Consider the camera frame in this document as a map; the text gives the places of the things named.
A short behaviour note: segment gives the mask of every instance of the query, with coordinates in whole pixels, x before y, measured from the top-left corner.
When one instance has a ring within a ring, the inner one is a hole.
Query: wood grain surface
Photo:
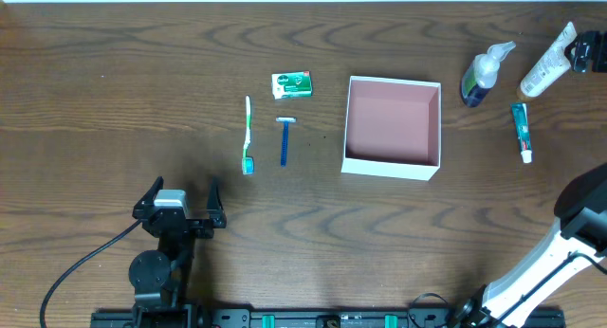
[[[604,4],[8,5],[0,15],[0,326],[34,327],[47,289],[132,222],[158,175],[204,209],[219,177],[228,228],[197,249],[190,295],[255,308],[451,302],[501,277],[547,232],[562,188],[607,156],[607,76],[569,73],[528,104],[524,165],[509,105],[567,21]],[[476,54],[513,40],[476,109]],[[274,101],[270,74],[310,70],[315,95]],[[341,174],[351,75],[441,82],[442,166],[430,182]],[[255,160],[241,174],[244,96]],[[280,168],[282,126],[291,126]],[[138,228],[70,276],[49,327],[130,308]],[[549,298],[570,327],[607,320],[588,269]]]

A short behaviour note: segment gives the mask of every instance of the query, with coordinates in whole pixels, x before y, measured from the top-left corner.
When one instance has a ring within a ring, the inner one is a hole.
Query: open box
[[[429,180],[440,168],[439,82],[350,77],[342,173]]]

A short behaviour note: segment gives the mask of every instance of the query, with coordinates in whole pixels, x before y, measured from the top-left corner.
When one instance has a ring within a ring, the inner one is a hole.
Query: hand soap bottle
[[[483,101],[497,81],[500,62],[516,44],[514,42],[493,45],[487,54],[479,54],[462,78],[460,95],[468,107],[476,107]]]

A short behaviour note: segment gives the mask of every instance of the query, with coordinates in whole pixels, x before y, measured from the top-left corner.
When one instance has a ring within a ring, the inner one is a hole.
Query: white toothpaste cap
[[[529,151],[529,150],[522,151],[521,156],[523,157],[523,163],[531,163],[531,161],[533,161],[533,157],[531,156],[531,151]]]

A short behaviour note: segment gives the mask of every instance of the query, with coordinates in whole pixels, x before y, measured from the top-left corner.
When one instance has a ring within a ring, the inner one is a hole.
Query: green and white package
[[[275,100],[312,96],[310,71],[273,74],[272,94]]]

